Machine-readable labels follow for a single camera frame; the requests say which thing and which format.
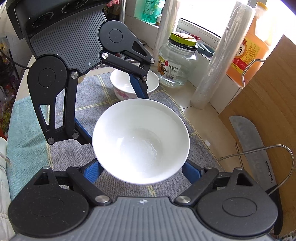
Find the plain white bowl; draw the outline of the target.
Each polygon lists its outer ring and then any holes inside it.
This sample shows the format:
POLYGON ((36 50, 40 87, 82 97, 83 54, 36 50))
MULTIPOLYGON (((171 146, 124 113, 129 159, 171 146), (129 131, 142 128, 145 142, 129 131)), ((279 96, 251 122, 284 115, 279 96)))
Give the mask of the plain white bowl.
POLYGON ((92 146, 106 172, 126 183, 146 185, 166 180, 182 168, 190 138, 171 108, 150 99, 129 99, 99 117, 92 146))

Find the grey checked dish mat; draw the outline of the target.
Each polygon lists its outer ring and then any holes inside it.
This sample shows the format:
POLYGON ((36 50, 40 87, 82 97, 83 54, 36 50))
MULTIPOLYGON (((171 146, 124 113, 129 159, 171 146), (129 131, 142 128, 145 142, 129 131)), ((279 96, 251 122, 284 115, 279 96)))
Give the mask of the grey checked dish mat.
MULTIPOLYGON (((184 121, 190 136, 189 160, 200 167, 211 166, 223 170, 195 128, 185 117, 181 108, 167 93, 159 87, 150 97, 175 111, 184 121)), ((85 78, 77 88, 75 116, 89 134, 93 133, 99 117, 112 104, 119 100, 113 91, 110 73, 85 78)), ((85 165, 95 158, 91 145, 81 145, 76 140, 57 142, 48 146, 48 157, 55 171, 65 171, 68 167, 78 164, 85 165)), ((124 183, 109 173, 103 172, 95 181, 95 185, 112 199, 118 196, 149 197, 169 196, 174 199, 190 185, 181 171, 166 181, 153 185, 133 185, 124 183)))

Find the white bowl pink flowers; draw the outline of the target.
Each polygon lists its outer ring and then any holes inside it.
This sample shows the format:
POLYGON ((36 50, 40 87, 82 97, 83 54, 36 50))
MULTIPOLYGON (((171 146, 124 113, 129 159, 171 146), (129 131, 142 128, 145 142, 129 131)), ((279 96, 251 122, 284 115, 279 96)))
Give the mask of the white bowl pink flowers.
MULTIPOLYGON (((150 96, 159 87, 159 78, 151 70, 148 72, 147 93, 150 96)), ((113 70, 110 75, 110 81, 113 85, 115 96, 120 100, 137 98, 135 91, 130 83, 130 77, 127 73, 120 70, 113 70)))

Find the teal towel with label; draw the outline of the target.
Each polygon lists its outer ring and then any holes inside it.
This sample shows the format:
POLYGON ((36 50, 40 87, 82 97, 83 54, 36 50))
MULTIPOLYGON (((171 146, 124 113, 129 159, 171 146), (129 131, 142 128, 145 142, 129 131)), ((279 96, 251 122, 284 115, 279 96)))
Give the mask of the teal towel with label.
POLYGON ((48 144, 29 96, 13 105, 6 154, 11 161, 7 169, 11 199, 42 167, 52 166, 48 144))

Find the clear glass jar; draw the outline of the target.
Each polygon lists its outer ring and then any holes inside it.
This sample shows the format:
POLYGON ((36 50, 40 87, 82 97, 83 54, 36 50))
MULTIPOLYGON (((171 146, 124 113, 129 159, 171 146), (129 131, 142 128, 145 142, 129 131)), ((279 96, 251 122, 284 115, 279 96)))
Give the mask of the clear glass jar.
POLYGON ((186 33, 171 33, 159 49, 157 75, 160 83, 179 88, 188 81, 198 61, 197 40, 186 33))

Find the plastic wrap roll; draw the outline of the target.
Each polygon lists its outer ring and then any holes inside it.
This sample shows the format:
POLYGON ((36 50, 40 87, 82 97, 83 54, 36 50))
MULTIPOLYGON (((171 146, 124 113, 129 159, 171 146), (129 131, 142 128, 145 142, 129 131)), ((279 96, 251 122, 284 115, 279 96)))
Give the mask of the plastic wrap roll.
POLYGON ((240 2, 235 4, 224 34, 190 100, 195 108, 204 109, 214 95, 248 31, 254 15, 255 9, 251 6, 240 2))

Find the bamboo cutting board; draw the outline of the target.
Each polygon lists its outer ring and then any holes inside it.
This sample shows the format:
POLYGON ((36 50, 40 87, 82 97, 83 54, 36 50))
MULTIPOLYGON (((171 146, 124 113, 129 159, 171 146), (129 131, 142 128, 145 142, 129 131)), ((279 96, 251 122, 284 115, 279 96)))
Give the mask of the bamboo cutting board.
MULTIPOLYGON (((246 87, 219 114, 236 137, 229 117, 240 115, 257 128, 265 146, 283 144, 295 152, 295 43, 282 36, 246 87)), ((283 209, 281 236, 295 231, 295 164, 282 148, 267 151, 279 188, 283 209)))

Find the orange cooking oil bottle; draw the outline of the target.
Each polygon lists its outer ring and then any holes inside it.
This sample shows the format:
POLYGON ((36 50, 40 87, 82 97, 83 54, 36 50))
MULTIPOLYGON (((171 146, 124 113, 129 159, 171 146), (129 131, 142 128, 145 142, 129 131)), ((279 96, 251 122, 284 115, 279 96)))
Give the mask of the orange cooking oil bottle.
POLYGON ((243 71, 251 61, 265 59, 273 40, 271 36, 271 21, 267 6, 258 1, 255 6, 255 16, 226 74, 240 87, 247 84, 261 67, 261 62, 253 63, 247 70, 244 82, 243 71))

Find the black handled santoku knife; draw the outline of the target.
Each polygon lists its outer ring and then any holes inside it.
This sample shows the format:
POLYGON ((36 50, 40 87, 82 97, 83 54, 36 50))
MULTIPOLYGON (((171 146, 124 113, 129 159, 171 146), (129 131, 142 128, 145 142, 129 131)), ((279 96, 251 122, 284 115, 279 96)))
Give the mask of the black handled santoku knife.
MULTIPOLYGON (((264 147, 257 128, 249 119, 234 115, 229 120, 244 152, 264 147)), ((246 154, 245 156, 254 180, 266 193, 270 193, 278 185, 267 152, 262 150, 246 154)), ((274 225, 274 235, 279 235, 283 226, 283 210, 279 190, 275 190, 270 194, 270 197, 278 208, 278 217, 274 225)))

